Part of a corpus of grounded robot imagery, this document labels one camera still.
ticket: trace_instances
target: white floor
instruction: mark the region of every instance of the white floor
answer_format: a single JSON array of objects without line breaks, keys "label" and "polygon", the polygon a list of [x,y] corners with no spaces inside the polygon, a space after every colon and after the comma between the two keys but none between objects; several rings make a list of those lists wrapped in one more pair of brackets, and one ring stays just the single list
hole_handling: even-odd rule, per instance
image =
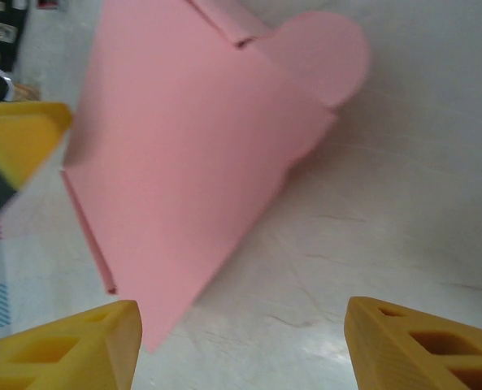
[{"label": "white floor", "polygon": [[[101,2],[33,12],[20,71],[45,98],[75,105]],[[482,327],[482,0],[245,3],[272,24],[310,9],[349,15],[374,67],[172,336],[141,353],[134,388],[356,389],[351,296]],[[59,162],[3,219],[14,331],[110,300]]]}]

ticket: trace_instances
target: yellow plastic piece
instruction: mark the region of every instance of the yellow plastic piece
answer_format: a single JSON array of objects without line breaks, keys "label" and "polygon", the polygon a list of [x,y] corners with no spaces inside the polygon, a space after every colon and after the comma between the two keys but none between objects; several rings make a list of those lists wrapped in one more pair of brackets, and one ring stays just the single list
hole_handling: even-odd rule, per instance
[{"label": "yellow plastic piece", "polygon": [[0,340],[0,390],[129,390],[141,345],[135,301]]},{"label": "yellow plastic piece", "polygon": [[15,190],[62,140],[72,115],[62,103],[0,103],[0,172]]},{"label": "yellow plastic piece", "polygon": [[360,390],[482,390],[482,330],[354,297],[345,338]]}]

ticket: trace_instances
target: white surface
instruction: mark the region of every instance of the white surface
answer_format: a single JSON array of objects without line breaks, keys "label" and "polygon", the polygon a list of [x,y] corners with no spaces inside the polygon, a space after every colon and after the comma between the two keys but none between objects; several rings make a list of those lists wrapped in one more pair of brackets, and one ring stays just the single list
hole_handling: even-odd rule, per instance
[{"label": "white surface", "polygon": [[[46,98],[76,101],[100,2],[33,15],[21,69]],[[134,388],[356,389],[353,295],[482,327],[482,0],[245,2],[273,24],[354,17],[371,78],[169,340],[141,354]],[[110,300],[59,161],[3,221],[14,331]]]}]

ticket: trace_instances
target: gray floor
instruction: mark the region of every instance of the gray floor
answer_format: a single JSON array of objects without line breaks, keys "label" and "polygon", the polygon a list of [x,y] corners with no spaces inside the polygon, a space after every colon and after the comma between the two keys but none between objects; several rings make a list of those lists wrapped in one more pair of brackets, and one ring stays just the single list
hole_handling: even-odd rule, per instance
[{"label": "gray floor", "polygon": [[[101,0],[35,11],[20,74],[75,106]],[[245,0],[271,24],[339,11],[374,66],[135,389],[356,389],[347,300],[368,295],[482,327],[482,0]],[[110,300],[58,177],[7,211],[14,331]]]}]

